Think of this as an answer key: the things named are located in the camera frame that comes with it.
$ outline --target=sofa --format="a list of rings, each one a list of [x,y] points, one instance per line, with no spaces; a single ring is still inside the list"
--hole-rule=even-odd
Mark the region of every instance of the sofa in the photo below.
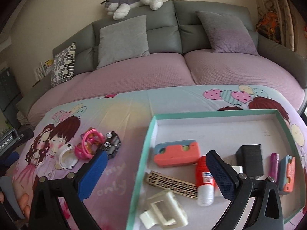
[[[248,30],[259,56],[212,53],[210,42],[195,11],[231,14]],[[147,15],[150,55],[102,67],[98,65],[99,30],[119,21]],[[152,11],[148,6],[131,9],[124,19],[106,17],[81,29],[53,49],[53,56],[76,42],[75,77],[51,88],[44,77],[17,104],[36,126],[50,109],[72,101],[188,85],[265,85],[279,91],[297,110],[306,102],[307,60],[254,31],[246,7],[204,1],[169,0]]]

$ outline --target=sofa backrest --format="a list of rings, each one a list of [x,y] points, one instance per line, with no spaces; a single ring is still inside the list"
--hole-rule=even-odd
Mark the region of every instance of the sofa backrest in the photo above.
[[[254,32],[248,8],[225,3],[169,0],[153,11],[149,6],[136,7],[115,21],[111,16],[95,21],[53,49],[53,56],[76,42],[75,75],[92,72],[98,65],[99,30],[129,18],[147,15],[147,40],[150,53],[188,53],[211,48],[205,30],[195,11],[231,14],[239,17],[257,47],[258,33]]]

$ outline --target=black and white patterned pillow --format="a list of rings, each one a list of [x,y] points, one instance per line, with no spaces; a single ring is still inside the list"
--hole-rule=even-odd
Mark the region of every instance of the black and white patterned pillow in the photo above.
[[[75,73],[76,43],[54,57],[51,73],[51,87],[71,80]]]

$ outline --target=screw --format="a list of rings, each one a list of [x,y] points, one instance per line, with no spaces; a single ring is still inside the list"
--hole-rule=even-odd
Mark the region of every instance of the screw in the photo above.
[[[42,176],[41,178],[39,178],[39,182],[44,182],[46,180],[45,176]]]
[[[244,173],[240,173],[240,174],[239,174],[239,177],[240,177],[241,179],[245,180],[248,176],[245,175]]]
[[[73,179],[73,178],[75,177],[75,173],[70,172],[70,173],[67,174],[66,177],[67,177],[68,179]]]
[[[271,177],[271,176],[268,177],[268,180],[269,180],[270,182],[274,182],[274,181],[275,181],[275,179],[274,179],[273,177]]]

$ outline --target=glue stick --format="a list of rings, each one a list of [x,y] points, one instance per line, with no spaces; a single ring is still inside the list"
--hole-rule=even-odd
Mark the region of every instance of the glue stick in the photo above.
[[[206,166],[206,156],[199,158],[196,167],[197,204],[202,207],[214,202],[215,181]]]

